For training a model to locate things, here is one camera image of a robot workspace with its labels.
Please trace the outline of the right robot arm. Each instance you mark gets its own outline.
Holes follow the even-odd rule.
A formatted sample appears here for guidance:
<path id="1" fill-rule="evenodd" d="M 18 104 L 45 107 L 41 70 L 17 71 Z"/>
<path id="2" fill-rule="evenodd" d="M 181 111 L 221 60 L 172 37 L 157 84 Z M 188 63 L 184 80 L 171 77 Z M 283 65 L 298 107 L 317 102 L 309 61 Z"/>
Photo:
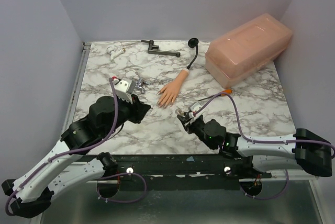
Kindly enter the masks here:
<path id="1" fill-rule="evenodd" d="M 250 158 L 241 164 L 248 178 L 271 170 L 303 170 L 318 177 L 332 176 L 332 148 L 329 141 L 298 128 L 294 134 L 279 137 L 244 137 L 230 133 L 216 120 L 208 122 L 195 111 L 176 110 L 184 130 L 195 134 L 211 150 L 227 158 Z"/>

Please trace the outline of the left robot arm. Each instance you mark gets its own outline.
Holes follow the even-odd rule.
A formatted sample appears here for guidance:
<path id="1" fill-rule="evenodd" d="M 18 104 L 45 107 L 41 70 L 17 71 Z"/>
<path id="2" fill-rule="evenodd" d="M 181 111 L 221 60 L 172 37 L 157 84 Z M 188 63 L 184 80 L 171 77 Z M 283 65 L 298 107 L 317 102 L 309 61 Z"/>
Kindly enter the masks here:
<path id="1" fill-rule="evenodd" d="M 64 170 L 109 138 L 126 121 L 141 123 L 150 108 L 136 95 L 131 96 L 131 102 L 111 96 L 100 97 L 90 106 L 84 118 L 70 124 L 54 148 L 32 170 L 19 179 L 8 179 L 2 183 L 3 192 L 9 197 L 5 205 L 6 213 L 32 218 L 78 184 L 113 178 L 118 174 L 118 165 L 108 152 L 100 153 L 80 168 Z"/>

